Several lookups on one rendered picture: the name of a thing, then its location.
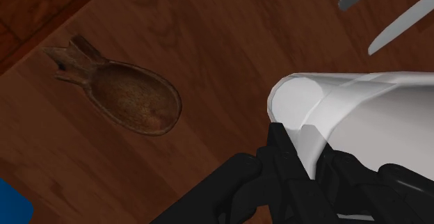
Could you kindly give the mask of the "brown wooden spoon rest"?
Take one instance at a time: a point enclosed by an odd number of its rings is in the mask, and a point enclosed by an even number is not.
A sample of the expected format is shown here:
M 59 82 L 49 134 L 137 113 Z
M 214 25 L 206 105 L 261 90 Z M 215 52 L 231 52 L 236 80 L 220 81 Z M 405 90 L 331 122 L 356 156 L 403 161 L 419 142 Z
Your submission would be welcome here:
M 177 123 L 182 99 L 164 77 L 149 69 L 104 57 L 83 36 L 66 47 L 43 47 L 58 66 L 55 78 L 81 87 L 108 118 L 146 136 L 161 136 Z

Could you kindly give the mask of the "blue flat object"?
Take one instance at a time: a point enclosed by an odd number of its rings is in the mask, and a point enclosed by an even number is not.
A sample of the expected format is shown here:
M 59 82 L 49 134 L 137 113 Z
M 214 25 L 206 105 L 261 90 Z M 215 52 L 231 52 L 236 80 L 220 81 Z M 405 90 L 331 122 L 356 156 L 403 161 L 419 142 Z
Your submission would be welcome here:
M 29 224 L 33 205 L 0 178 L 0 224 Z

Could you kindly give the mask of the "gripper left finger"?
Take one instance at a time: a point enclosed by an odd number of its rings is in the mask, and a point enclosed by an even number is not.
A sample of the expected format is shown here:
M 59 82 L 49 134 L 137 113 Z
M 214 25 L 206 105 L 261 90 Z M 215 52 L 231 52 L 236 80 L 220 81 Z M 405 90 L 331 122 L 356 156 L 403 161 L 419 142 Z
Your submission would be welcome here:
M 264 205 L 273 224 L 334 224 L 330 203 L 277 122 L 255 155 L 230 157 L 150 224 L 243 224 Z

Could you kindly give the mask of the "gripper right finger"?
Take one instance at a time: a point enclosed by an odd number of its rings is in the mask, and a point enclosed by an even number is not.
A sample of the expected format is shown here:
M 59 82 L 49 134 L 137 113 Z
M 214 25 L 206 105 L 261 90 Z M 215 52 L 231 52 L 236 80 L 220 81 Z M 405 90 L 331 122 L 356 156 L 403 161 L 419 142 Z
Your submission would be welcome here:
M 338 214 L 371 216 L 371 224 L 434 224 L 434 181 L 403 166 L 370 170 L 326 145 L 315 180 Z

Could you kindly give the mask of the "white cylindrical cup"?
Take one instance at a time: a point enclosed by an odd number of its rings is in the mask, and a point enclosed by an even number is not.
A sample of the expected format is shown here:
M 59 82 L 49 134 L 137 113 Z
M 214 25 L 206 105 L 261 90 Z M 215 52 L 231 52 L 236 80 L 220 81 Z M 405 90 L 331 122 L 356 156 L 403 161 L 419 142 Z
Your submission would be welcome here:
M 395 163 L 434 180 L 434 72 L 294 73 L 272 88 L 267 112 L 310 178 L 329 145 L 371 170 Z

